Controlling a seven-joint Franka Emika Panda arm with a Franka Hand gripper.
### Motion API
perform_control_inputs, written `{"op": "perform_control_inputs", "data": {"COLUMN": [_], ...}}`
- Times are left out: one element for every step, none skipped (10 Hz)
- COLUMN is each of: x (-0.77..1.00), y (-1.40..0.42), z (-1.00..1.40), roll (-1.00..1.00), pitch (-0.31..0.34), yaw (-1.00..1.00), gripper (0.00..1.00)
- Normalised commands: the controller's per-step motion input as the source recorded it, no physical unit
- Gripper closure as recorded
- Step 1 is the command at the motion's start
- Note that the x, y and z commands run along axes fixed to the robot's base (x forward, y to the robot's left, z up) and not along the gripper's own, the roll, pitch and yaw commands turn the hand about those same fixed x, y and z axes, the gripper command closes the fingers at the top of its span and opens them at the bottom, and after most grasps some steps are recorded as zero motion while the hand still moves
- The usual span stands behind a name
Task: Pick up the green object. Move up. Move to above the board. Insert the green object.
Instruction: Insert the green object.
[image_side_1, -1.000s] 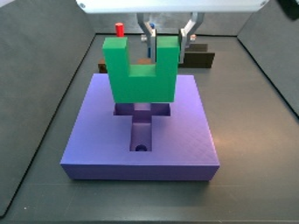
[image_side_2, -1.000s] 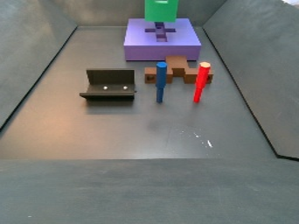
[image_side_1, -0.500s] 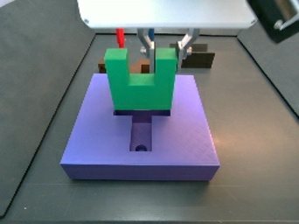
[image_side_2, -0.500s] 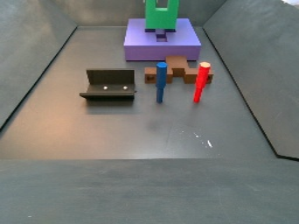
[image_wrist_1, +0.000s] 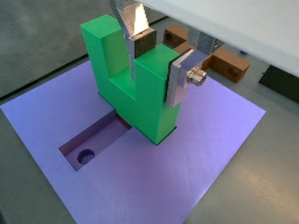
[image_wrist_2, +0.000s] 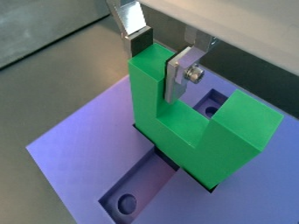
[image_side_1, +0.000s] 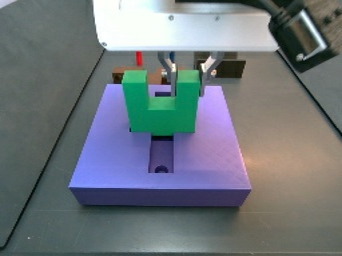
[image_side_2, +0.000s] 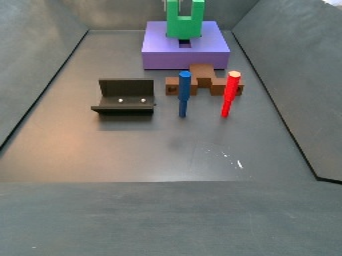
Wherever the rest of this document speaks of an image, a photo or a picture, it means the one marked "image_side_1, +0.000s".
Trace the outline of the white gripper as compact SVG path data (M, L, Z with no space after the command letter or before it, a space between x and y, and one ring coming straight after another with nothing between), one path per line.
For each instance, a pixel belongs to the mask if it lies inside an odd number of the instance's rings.
M272 52L268 14L242 4L175 0L93 0L97 40L109 51L159 51L158 59L176 95L176 64L167 51L214 51L200 64L200 95L224 53Z

